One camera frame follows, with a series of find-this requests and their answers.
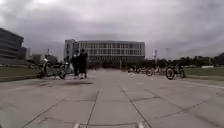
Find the grass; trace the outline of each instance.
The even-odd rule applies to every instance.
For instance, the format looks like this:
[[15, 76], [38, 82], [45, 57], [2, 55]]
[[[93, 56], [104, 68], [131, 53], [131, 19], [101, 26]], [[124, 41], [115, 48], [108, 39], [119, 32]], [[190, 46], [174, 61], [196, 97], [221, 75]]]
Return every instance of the grass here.
[[196, 75], [196, 76], [224, 76], [224, 68], [186, 68], [187, 75]]
[[0, 67], [0, 77], [36, 75], [37, 69]]

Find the dark building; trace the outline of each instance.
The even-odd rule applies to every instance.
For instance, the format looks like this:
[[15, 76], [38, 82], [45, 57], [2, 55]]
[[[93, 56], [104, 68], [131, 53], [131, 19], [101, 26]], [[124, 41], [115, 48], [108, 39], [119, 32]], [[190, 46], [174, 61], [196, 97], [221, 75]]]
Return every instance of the dark building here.
[[23, 40], [23, 37], [0, 28], [0, 59], [24, 59]]

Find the window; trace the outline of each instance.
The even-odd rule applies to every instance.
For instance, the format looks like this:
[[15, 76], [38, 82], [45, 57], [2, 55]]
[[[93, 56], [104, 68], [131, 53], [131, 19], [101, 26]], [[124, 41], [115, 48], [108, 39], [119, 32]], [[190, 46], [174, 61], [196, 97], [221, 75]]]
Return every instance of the window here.
[[107, 54], [111, 54], [111, 50], [110, 49], [107, 49]]
[[120, 48], [120, 44], [117, 44], [117, 48]]
[[96, 50], [96, 49], [94, 49], [94, 54], [95, 54], [95, 55], [97, 54], [97, 50]]
[[103, 54], [107, 54], [107, 53], [106, 53], [106, 49], [103, 50]]
[[129, 55], [129, 50], [126, 50], [126, 55]]
[[112, 54], [116, 54], [116, 50], [113, 49], [113, 50], [112, 50]]
[[67, 49], [69, 49], [69, 44], [67, 44]]
[[133, 44], [130, 44], [130, 45], [129, 45], [129, 48], [133, 48]]
[[120, 50], [117, 50], [117, 54], [120, 54]]
[[111, 48], [111, 44], [107, 44], [107, 48]]
[[133, 50], [130, 50], [130, 55], [133, 55]]
[[121, 55], [124, 55], [124, 50], [123, 49], [121, 50]]
[[92, 55], [93, 54], [93, 49], [90, 49], [90, 55]]
[[0, 49], [0, 54], [3, 54], [3, 55], [12, 55], [12, 56], [15, 56], [16, 53], [13, 53], [13, 52], [10, 52], [10, 51], [5, 51], [3, 49]]
[[87, 48], [87, 43], [84, 44], [84, 47], [83, 48]]
[[99, 48], [102, 48], [103, 46], [102, 46], [102, 44], [99, 44]]
[[103, 44], [103, 48], [106, 48], [107, 46], [106, 46], [106, 44]]
[[116, 44], [113, 44], [113, 48], [116, 48]]

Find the large white building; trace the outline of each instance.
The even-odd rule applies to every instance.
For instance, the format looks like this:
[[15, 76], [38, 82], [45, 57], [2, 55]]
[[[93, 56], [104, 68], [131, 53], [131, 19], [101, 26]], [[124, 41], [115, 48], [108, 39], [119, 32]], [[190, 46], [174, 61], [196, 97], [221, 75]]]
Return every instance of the large white building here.
[[145, 58], [145, 43], [135, 41], [65, 40], [64, 58], [71, 58], [76, 50], [85, 49], [89, 62], [137, 62]]

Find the overcast sky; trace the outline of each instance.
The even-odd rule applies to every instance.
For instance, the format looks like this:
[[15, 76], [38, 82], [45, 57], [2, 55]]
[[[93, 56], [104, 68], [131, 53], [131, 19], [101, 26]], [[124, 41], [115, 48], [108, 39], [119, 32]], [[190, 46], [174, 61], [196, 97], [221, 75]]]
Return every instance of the overcast sky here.
[[70, 38], [144, 41], [148, 58], [212, 56], [224, 52], [224, 0], [0, 0], [0, 27], [60, 58]]

